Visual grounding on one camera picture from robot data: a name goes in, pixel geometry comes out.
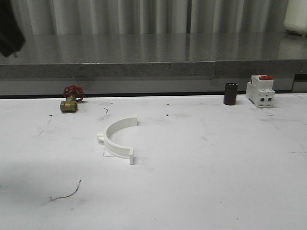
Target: corrugated metal wall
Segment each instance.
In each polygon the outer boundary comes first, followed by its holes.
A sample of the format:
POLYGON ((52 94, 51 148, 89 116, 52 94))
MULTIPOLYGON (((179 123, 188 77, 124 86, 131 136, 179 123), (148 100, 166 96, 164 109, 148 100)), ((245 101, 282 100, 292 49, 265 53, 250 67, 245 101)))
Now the corrugated metal wall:
POLYGON ((288 0, 12 0, 25 35, 283 31, 288 0))

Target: brass pipe fitting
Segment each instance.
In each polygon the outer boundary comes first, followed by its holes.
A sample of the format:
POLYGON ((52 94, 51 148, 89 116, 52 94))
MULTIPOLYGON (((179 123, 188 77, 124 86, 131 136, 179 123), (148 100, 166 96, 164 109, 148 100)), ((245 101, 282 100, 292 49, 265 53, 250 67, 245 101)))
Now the brass pipe fitting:
POLYGON ((75 95, 70 95, 65 102, 61 102, 60 109, 63 113, 75 113, 78 110, 77 99, 75 95))

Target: black object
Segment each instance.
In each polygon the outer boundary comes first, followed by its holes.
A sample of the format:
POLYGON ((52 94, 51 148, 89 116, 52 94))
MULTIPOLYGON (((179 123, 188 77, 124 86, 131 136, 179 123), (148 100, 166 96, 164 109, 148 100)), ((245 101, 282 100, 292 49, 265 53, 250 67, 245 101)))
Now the black object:
POLYGON ((25 42, 15 20, 10 0, 0 0, 0 53, 8 57, 25 42))
POLYGON ((235 105, 237 93, 238 93, 238 84, 236 84, 236 83, 226 83, 226 85, 225 85, 225 95, 224 95, 224 104, 235 105))

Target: white circuit breaker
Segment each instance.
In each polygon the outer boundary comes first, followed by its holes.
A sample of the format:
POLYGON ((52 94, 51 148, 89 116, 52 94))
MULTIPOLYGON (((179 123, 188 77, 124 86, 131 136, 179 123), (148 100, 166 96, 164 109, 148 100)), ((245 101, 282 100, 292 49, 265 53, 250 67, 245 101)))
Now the white circuit breaker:
POLYGON ((252 75, 246 88, 246 98, 251 100, 257 108, 271 108, 275 91, 273 76, 252 75))

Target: brass gate valve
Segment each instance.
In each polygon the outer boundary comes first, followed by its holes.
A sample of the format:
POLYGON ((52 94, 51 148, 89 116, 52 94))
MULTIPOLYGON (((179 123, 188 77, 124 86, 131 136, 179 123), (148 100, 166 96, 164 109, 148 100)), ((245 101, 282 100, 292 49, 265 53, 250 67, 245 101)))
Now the brass gate valve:
POLYGON ((84 92, 81 87, 71 85, 67 86, 64 89, 63 93, 64 97, 66 97, 65 102, 61 102, 60 109, 62 112, 67 113, 75 113, 78 110, 77 102, 83 100, 84 92))

